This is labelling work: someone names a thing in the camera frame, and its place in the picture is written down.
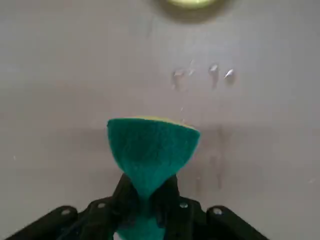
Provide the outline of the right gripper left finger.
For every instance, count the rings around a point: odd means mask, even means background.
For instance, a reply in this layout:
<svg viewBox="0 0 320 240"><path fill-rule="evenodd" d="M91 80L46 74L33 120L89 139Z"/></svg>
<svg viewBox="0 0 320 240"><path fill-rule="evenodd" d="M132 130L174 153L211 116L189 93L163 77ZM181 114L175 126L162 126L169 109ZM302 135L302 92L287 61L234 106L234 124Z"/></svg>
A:
<svg viewBox="0 0 320 240"><path fill-rule="evenodd" d="M112 240L118 227L139 212L137 190L123 174L112 196L92 201L85 210L63 205L9 236L8 240Z"/></svg>

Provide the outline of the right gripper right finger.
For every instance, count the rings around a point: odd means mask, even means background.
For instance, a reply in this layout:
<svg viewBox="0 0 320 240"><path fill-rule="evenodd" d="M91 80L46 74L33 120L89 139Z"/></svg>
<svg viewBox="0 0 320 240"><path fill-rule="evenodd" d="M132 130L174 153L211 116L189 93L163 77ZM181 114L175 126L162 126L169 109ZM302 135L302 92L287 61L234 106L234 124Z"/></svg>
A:
<svg viewBox="0 0 320 240"><path fill-rule="evenodd" d="M198 201L180 196L176 175L151 195L151 209L165 240L268 240L229 208L204 211Z"/></svg>

